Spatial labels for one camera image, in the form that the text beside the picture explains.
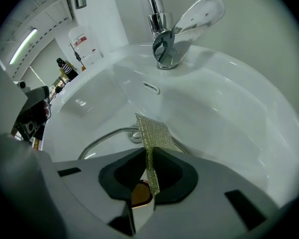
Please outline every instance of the sink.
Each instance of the sink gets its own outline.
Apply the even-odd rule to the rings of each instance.
[[[43,150],[75,160],[93,140],[136,122],[164,122],[195,156],[226,165],[278,206],[299,194],[299,118],[266,78],[241,61],[191,46],[177,68],[156,68],[151,44],[122,47],[81,73],[53,101]],[[87,157],[141,147],[120,133]]]

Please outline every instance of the chrome faucet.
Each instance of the chrome faucet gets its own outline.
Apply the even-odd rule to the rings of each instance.
[[[162,0],[149,0],[152,15],[149,26],[157,67],[170,70],[186,56],[191,44],[225,14],[222,0],[198,0],[173,25],[171,13],[164,11]]]

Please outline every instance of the fluorescent light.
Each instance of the fluorescent light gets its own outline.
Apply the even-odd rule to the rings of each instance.
[[[34,28],[31,33],[26,37],[26,39],[22,42],[22,44],[20,45],[20,47],[17,49],[16,53],[14,54],[14,56],[12,57],[10,64],[13,64],[14,61],[16,60],[17,56],[19,55],[19,53],[21,52],[21,50],[23,49],[23,47],[26,45],[26,43],[30,40],[30,38],[37,32],[37,30]]]

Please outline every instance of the faucet handle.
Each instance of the faucet handle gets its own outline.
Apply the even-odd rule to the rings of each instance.
[[[157,35],[153,53],[161,69],[175,68],[187,54],[191,44],[225,14],[222,0],[198,0],[171,30]]]

